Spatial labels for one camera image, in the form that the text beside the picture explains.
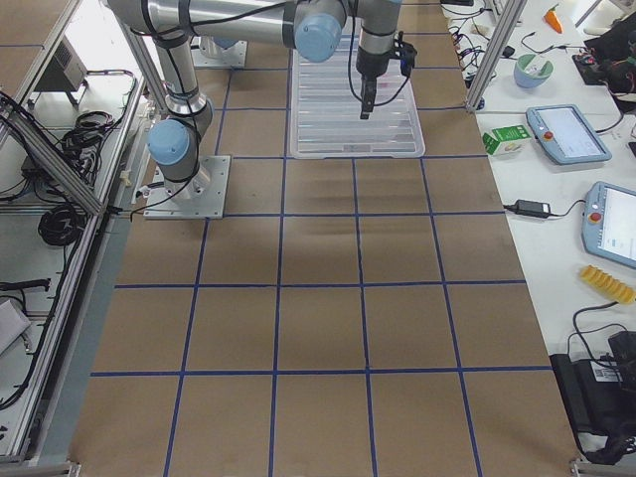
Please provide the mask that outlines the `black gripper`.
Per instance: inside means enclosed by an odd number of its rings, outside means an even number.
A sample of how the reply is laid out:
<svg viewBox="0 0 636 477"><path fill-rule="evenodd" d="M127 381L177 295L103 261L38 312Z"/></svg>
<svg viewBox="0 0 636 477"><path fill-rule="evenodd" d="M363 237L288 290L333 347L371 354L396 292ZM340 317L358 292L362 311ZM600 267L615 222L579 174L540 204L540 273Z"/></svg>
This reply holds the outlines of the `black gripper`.
<svg viewBox="0 0 636 477"><path fill-rule="evenodd" d="M360 118L367 120L375 108L377 78L388 69L389 53L370 53L362 47L357 50L356 70L361 76Z"/></svg>

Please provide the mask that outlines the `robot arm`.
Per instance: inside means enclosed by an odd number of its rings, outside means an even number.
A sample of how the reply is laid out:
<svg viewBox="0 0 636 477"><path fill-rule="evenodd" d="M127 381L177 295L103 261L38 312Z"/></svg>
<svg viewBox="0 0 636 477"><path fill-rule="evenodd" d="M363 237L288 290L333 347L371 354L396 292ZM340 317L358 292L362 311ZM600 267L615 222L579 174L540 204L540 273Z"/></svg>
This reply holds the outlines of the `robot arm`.
<svg viewBox="0 0 636 477"><path fill-rule="evenodd" d="M362 118L377 108L377 80L399 56L399 1L111 1L134 33L150 37L166 82L168 117L149 135L151 157L167 187L201 178L199 144L213 117L201 93L190 42L195 37L280 44L313 63L328 60L348 21L359 22L356 69Z"/></svg>

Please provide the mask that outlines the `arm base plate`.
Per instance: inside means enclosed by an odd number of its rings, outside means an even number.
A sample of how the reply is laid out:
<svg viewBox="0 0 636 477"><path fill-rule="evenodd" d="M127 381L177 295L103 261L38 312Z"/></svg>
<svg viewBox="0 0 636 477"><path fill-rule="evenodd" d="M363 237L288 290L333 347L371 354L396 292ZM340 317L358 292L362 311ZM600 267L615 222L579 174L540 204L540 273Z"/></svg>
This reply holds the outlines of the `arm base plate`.
<svg viewBox="0 0 636 477"><path fill-rule="evenodd" d="M238 41L228 48L222 48L208 37L197 38L191 43L191 52L196 69L243 69L246 60L246 50L247 42L245 41Z"/></svg>
<svg viewBox="0 0 636 477"><path fill-rule="evenodd" d="M162 182L147 194L148 208L142 211L150 220L221 219L225 212L232 157L201 156L198 174L180 191L181 185L164 181L155 167L154 180Z"/></svg>

